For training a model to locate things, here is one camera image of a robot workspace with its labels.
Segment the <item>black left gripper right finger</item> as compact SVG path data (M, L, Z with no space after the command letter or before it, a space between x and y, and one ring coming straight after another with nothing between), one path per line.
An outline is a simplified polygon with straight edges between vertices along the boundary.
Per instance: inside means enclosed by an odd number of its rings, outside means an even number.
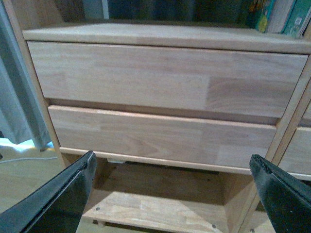
M277 233L311 231L311 187L258 154L249 167L260 201Z

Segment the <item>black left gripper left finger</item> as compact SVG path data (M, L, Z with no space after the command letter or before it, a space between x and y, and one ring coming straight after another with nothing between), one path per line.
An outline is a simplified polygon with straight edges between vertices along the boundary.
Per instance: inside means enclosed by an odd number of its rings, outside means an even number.
M88 151L0 215L2 233L74 233L88 202L97 167Z

